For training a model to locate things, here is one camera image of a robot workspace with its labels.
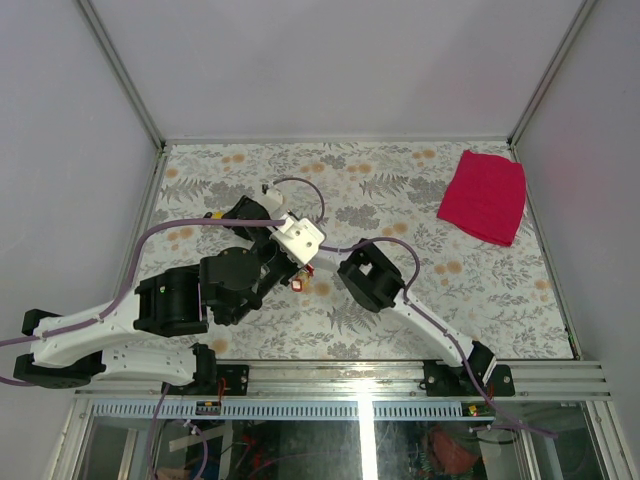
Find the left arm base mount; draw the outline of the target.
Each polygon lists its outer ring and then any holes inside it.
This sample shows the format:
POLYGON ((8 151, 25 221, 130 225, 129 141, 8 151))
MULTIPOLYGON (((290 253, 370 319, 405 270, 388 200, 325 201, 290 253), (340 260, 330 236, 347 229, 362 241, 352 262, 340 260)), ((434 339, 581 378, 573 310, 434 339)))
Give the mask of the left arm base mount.
POLYGON ((187 382, 183 385, 163 382, 169 395, 245 396, 249 385, 250 367, 246 364, 219 364, 215 352, 207 345, 196 343, 191 347, 187 368, 187 382))

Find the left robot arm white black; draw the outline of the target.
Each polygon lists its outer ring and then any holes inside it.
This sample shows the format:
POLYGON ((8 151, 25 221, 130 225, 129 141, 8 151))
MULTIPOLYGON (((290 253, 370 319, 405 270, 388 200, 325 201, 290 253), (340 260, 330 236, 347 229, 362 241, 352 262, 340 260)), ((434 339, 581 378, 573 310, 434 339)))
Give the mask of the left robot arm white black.
POLYGON ((34 342, 16 359, 13 377, 20 385, 49 389, 112 379, 157 381, 172 394, 213 393, 219 371, 208 346, 170 352, 132 342, 204 334, 211 323, 236 325, 259 310, 277 285, 289 284, 318 250, 310 240, 231 247, 145 279, 107 307, 68 316, 28 311, 23 336, 34 342))

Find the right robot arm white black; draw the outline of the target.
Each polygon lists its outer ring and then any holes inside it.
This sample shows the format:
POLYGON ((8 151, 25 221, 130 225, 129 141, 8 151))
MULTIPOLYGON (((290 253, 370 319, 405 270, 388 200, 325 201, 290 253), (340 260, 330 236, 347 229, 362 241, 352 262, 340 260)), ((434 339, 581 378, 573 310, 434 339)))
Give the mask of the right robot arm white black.
POLYGON ((292 212, 272 217, 247 196, 219 220, 251 245, 223 250, 214 257, 212 273, 201 275, 202 299, 216 324, 238 324, 261 309, 276 286, 294 285, 313 267, 334 270, 357 305, 395 315, 437 352, 438 359, 427 366, 426 390, 438 396, 488 394, 497 368, 495 354, 421 306, 410 291, 413 282, 380 249, 384 238, 329 246, 316 222, 292 212))

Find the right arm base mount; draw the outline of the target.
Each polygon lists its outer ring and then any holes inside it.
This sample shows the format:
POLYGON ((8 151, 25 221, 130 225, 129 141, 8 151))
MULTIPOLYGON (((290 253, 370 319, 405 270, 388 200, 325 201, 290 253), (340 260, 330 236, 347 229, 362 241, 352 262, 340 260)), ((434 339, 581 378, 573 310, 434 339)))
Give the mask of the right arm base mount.
MULTIPOLYGON (((488 380, 478 380, 491 398, 514 397, 515 387, 511 369, 497 364, 488 380)), ((479 393, 464 367, 449 367, 441 361, 423 362, 423 379, 418 384, 428 397, 471 397, 479 393)))

